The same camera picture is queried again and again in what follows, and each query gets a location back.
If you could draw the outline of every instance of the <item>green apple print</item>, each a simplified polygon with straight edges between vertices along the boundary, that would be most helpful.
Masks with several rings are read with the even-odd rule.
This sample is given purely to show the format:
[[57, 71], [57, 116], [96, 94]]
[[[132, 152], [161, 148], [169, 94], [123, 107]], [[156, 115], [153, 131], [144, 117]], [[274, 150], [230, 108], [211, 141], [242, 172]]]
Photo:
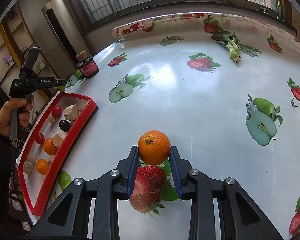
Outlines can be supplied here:
[[238, 45], [239, 45], [240, 50], [241, 50], [244, 54], [246, 54], [246, 55], [248, 55], [248, 56], [250, 56], [250, 57], [257, 57], [257, 56], [259, 56], [258, 53], [260, 53], [260, 54], [262, 53], [259, 49], [256, 49], [256, 48], [253, 47], [253, 46], [250, 46], [250, 45], [242, 45], [241, 43], [239, 43]]
[[253, 104], [257, 106], [259, 111], [269, 116], [273, 122], [279, 120], [279, 127], [282, 125], [283, 119], [280, 115], [278, 115], [280, 112], [280, 106], [275, 108], [270, 101], [264, 98], [255, 98], [253, 100]]
[[62, 188], [60, 186], [60, 183], [56, 181], [50, 195], [50, 203], [52, 204], [61, 193], [62, 193]]
[[68, 185], [72, 182], [72, 179], [68, 172], [61, 171], [58, 182], [61, 186], [61, 189], [65, 190], [65, 188], [68, 187]]
[[264, 99], [255, 98], [254, 100], [248, 94], [249, 102], [247, 107], [246, 125], [252, 138], [262, 146], [269, 144], [273, 137], [277, 134], [277, 127], [274, 122], [278, 119], [279, 126], [282, 124], [282, 117], [278, 115], [280, 112], [280, 106], [277, 108], [274, 105]]
[[184, 37], [181, 36], [170, 36], [170, 37], [167, 36], [162, 41], [160, 41], [159, 44], [162, 46], [166, 46], [166, 45], [176, 43], [177, 41], [183, 41], [183, 38]]
[[84, 76], [82, 75], [80, 69], [77, 69], [74, 72], [74, 75], [77, 77], [78, 81], [82, 82], [82, 80], [84, 79]]
[[108, 96], [110, 103], [117, 103], [121, 99], [125, 99], [132, 94], [133, 88], [137, 86], [140, 86], [137, 90], [143, 88], [146, 85], [144, 81], [148, 80], [150, 77], [151, 76], [145, 78], [142, 74], [134, 74], [131, 76], [125, 75], [125, 77], [110, 91]]

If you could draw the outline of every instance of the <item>wall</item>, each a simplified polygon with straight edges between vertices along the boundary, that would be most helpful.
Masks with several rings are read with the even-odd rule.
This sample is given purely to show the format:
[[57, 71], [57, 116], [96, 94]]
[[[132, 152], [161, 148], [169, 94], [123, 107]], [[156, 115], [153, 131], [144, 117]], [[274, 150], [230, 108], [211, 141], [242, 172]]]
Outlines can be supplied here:
[[117, 41], [117, 38], [113, 38], [111, 36], [111, 30], [114, 27], [137, 21], [140, 19], [145, 19], [149, 17], [155, 17], [159, 15], [171, 14], [171, 13], [186, 13], [186, 12], [219, 12], [219, 13], [227, 13], [240, 15], [244, 17], [253, 18], [256, 20], [264, 21], [271, 23], [272, 25], [278, 26], [283, 30], [295, 35], [291, 30], [287, 29], [285, 26], [279, 25], [276, 21], [272, 21], [267, 17], [263, 17], [260, 15], [252, 14], [248, 11], [229, 8], [224, 6], [212, 6], [212, 5], [178, 5], [178, 6], [166, 6], [164, 8], [155, 8], [145, 12], [139, 12], [127, 17], [120, 18], [117, 21], [110, 22], [108, 24], [102, 25], [99, 28], [93, 29], [87, 34], [83, 35], [84, 40], [87, 43], [91, 53], [93, 55], [99, 53], [104, 48]]
[[[2, 44], [3, 44], [3, 39], [0, 34], [0, 82], [3, 79], [7, 70], [9, 69], [8, 65], [3, 61], [3, 58], [9, 54], [9, 51], [8, 51], [7, 47]], [[9, 74], [5, 78], [4, 82], [2, 83], [1, 88], [7, 95], [9, 95], [9, 92], [10, 92], [10, 86], [11, 86], [12, 80], [18, 78], [19, 72], [20, 72], [20, 69], [18, 68], [18, 66], [14, 65], [12, 70], [9, 72]], [[42, 98], [42, 96], [38, 92], [34, 93], [34, 101], [35, 101], [34, 111], [38, 111], [38, 112], [41, 110], [43, 105], [46, 103], [46, 101]]]
[[296, 7], [291, 4], [292, 9], [292, 25], [297, 29], [297, 39], [300, 40], [300, 13]]
[[41, 46], [43, 54], [46, 54], [58, 44], [41, 11], [49, 0], [19, 0], [18, 2], [30, 32]]

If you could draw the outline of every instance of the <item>orange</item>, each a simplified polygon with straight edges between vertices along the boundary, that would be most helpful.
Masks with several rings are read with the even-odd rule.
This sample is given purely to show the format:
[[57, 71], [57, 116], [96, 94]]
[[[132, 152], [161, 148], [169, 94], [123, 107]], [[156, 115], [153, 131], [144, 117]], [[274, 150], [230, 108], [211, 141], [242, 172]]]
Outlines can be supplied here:
[[139, 156], [149, 165], [163, 163], [170, 154], [170, 141], [168, 137], [159, 131], [149, 131], [140, 137], [138, 141]]
[[35, 168], [37, 172], [39, 172], [40, 174], [46, 175], [48, 173], [49, 164], [47, 163], [46, 160], [40, 159], [36, 162]]
[[48, 138], [43, 143], [43, 150], [46, 152], [46, 154], [54, 155], [57, 152], [58, 148], [55, 147], [51, 139]]

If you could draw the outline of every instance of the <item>cable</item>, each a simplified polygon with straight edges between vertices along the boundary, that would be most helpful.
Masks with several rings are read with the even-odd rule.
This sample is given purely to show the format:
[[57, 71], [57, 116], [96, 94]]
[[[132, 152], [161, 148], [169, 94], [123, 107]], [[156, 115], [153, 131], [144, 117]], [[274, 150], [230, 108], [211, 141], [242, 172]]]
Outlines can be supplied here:
[[32, 114], [31, 114], [31, 124], [33, 123], [33, 114], [35, 113], [35, 111], [34, 111], [34, 100], [33, 100], [32, 104], [33, 104], [33, 111], [32, 111]]
[[26, 53], [27, 51], [28, 51], [28, 54], [30, 53], [30, 50], [29, 50], [29, 49], [26, 49], [26, 50], [23, 52], [20, 70], [21, 70], [21, 68], [23, 67], [23, 60], [24, 60], [24, 58], [25, 58], [25, 53]]

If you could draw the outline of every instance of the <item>black sleeve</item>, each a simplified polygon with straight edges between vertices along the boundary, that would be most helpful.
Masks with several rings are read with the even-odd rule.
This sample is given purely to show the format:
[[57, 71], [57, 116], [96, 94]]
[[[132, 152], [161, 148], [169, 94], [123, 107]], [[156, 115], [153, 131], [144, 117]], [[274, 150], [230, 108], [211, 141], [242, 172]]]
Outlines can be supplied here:
[[9, 209], [9, 178], [13, 153], [9, 139], [0, 134], [0, 221], [5, 224]]

